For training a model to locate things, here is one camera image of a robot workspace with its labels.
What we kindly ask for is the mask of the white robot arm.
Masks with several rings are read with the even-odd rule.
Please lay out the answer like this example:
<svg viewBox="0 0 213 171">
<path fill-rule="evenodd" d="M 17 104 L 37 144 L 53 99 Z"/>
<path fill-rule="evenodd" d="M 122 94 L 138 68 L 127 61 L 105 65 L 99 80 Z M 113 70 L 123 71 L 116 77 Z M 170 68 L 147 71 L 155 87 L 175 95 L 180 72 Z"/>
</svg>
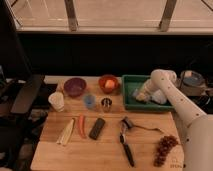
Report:
<svg viewBox="0 0 213 171">
<path fill-rule="evenodd" d="M 213 171 L 213 115 L 205 113 L 176 86 L 172 70 L 155 69 L 139 89 L 137 99 L 147 101 L 161 90 L 187 126 L 183 171 Z"/>
</svg>

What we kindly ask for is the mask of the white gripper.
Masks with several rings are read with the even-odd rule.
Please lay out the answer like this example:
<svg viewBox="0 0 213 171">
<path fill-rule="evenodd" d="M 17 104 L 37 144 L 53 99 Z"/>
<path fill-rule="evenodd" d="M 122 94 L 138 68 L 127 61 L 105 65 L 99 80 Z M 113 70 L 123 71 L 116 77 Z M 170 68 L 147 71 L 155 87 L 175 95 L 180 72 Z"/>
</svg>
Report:
<svg viewBox="0 0 213 171">
<path fill-rule="evenodd" d="M 151 96 L 157 90 L 158 87 L 154 84 L 154 82 L 151 79 L 148 79 L 143 83 L 143 85 L 139 89 L 139 93 L 144 93 L 148 96 Z"/>
</svg>

